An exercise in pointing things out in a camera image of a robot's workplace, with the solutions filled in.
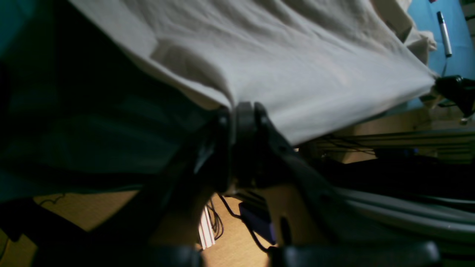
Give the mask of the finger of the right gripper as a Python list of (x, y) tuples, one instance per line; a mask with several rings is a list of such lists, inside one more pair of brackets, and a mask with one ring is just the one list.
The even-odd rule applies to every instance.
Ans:
[(435, 89), (462, 112), (463, 119), (470, 119), (474, 114), (475, 81), (460, 75), (438, 78)]

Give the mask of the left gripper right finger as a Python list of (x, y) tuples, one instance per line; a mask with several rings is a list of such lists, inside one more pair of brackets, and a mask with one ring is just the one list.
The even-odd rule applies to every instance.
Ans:
[(237, 187), (266, 200), (283, 256), (438, 256), (432, 241), (389, 232), (358, 214), (275, 129), (262, 104), (235, 111)]

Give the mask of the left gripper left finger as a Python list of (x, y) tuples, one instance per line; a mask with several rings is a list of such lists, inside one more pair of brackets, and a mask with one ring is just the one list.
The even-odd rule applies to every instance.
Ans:
[(129, 203), (91, 232), (97, 244), (196, 249), (203, 210), (229, 186), (230, 112), (193, 134)]

